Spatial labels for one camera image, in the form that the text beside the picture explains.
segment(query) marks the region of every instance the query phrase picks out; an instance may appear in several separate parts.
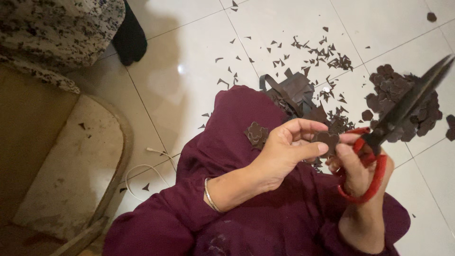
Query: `red scissor handle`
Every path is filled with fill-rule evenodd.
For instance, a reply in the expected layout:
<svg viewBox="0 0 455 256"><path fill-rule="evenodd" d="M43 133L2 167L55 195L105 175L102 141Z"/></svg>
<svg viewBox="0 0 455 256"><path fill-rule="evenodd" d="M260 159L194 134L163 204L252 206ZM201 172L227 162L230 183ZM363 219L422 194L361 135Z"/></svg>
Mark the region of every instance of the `red scissor handle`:
<svg viewBox="0 0 455 256"><path fill-rule="evenodd" d="M354 130L347 131L346 133L356 133L356 134L364 134L364 133L369 133L370 128L365 127L365 128L357 128ZM352 149L353 151L357 154L365 145L364 139L361 137L358 138ZM346 170L341 167L337 172L333 173L336 176L343 177L341 184L338 185L338 192L346 198L349 202L355 203L355 204L362 204L365 202L368 202L379 190L379 187L382 184L382 180L384 178L385 174L385 166L387 164L387 156L386 155L378 155L375 156L373 153L369 153L366 156L363 156L361 158L361 162L364 165L364 167L368 167L370 164L372 164L374 161L376 161L376 169L374 170L374 175L373 175L373 180L371 181L370 186L368 187L367 191L365 194L359 197L354 197L349 194L347 194L343 190L343 184L346 181Z"/></svg>

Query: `white tile floor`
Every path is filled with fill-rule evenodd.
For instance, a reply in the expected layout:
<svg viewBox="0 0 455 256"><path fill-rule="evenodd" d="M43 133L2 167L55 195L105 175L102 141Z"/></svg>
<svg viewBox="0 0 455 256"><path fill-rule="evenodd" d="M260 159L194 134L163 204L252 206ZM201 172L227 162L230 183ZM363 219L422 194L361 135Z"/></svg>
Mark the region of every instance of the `white tile floor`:
<svg viewBox="0 0 455 256"><path fill-rule="evenodd" d="M291 46L293 36L301 44L309 41L312 48L333 43L337 52L350 58L353 72L328 69L322 62L310 69L308 77L319 81L316 91L327 86L328 75L338 79L334 93L343 93L348 103L330 99L323 105L327 111L343 105L355 123L367 108L363 97L373 91L368 78L376 67L389 63L401 74L422 75L455 50L453 0L239 0L238 7L232 7L232 0L129 3L149 39L143 59L125 68L115 50L109 49L93 67L71 77L82 90L107 99L130 120L135 133L130 167L156 166L170 185L175 183L176 167L145 147L166 150L178 160L184 144L202 131L198 128L207 117L201 115L213 110L216 93L227 89L217 84L219 78L232 86L237 72L236 84L258 89L258 75L268 73L280 82L288 67L297 72L308 66L303 60L311 55ZM435 23L426 20L429 11L438 18ZM323 36L328 42L319 45ZM271 45L273 40L278 44ZM215 63L220 57L224 59ZM285 65L274 68L272 61L280 58ZM455 114L454 83L452 70L437 89L444 117ZM384 145L397 166L388 191L415 216L408 234L396 243L401 255L455 255L451 168L455 142L445 138L447 127L443 119L424 137ZM167 187L151 169L131 174L131 189L142 199ZM147 183L150 191L142 190ZM117 217L139 203L128 193L116 193L109 213Z"/></svg>

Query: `white cable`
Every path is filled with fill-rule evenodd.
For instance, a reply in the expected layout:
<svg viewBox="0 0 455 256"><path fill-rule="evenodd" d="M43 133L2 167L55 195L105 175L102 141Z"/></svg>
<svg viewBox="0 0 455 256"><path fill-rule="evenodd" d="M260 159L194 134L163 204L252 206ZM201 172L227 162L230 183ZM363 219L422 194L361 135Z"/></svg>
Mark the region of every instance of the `white cable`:
<svg viewBox="0 0 455 256"><path fill-rule="evenodd" d="M166 156L169 157L169 159L172 161L173 164L175 164L175 166L177 166L175 160L172 158L172 156L168 155L167 153L165 152L161 152L161 151L158 151L158 150L154 150L152 148L146 148L147 151L151 151L151 152L156 152L156 153L160 153L160 154L164 154ZM130 189L130 186L128 184L128 175L130 174L130 172L133 170L133 169L136 169L137 167L140 167L140 166L147 166L147 167L150 167L151 169L155 170L155 172L160 176L160 178L163 180L164 183L166 183L166 185L170 188L171 186L169 186L169 184L163 179L163 177L161 176L161 174L158 172L157 169L155 169L155 167L151 166L151 165L148 165L148 164L140 164L140 165L136 165L135 167L129 169L127 172L126 172L126 175L125 175L125 184L126 184L126 188L128 190L128 192L130 192L130 194L132 196L134 196L137 200L141 201L141 202L144 202L145 200L142 200L140 199L139 197L137 197Z"/></svg>
<svg viewBox="0 0 455 256"><path fill-rule="evenodd" d="M160 153L160 154L163 154L163 155L166 155L166 156L169 157L169 159L174 163L174 165L177 166L177 163L174 161L174 158L172 158L172 156L168 155L166 152L154 150L154 149L152 149L152 148L146 148L145 150L151 151L151 152Z"/></svg>

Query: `silver bangle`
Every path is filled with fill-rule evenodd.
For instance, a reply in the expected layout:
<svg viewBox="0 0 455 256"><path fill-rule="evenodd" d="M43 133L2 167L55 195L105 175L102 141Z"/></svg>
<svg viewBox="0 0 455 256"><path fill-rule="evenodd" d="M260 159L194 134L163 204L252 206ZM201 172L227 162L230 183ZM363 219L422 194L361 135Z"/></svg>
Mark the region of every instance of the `silver bangle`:
<svg viewBox="0 0 455 256"><path fill-rule="evenodd" d="M210 197L210 194L208 193L208 190L207 190L207 181L209 179L212 179L212 178L206 178L205 181L204 181L204 189L205 189L205 195L207 196L207 199L208 199L208 202L210 203L210 205L212 206L212 208L217 211L217 212L222 212L220 211L220 209L218 209L218 207L215 205L215 203L212 201L212 198Z"/></svg>

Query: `scissor blade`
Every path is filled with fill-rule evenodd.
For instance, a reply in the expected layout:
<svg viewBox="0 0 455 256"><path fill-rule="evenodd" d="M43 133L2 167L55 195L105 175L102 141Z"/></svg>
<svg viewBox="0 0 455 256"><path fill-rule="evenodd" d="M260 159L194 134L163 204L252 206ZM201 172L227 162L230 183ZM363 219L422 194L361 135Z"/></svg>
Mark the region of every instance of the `scissor blade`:
<svg viewBox="0 0 455 256"><path fill-rule="evenodd" d="M450 54L432 66L415 85L394 105L382 118L374 131L368 135L368 144L373 147L381 145L387 137L400 127L409 115L430 95L447 75L454 62Z"/></svg>

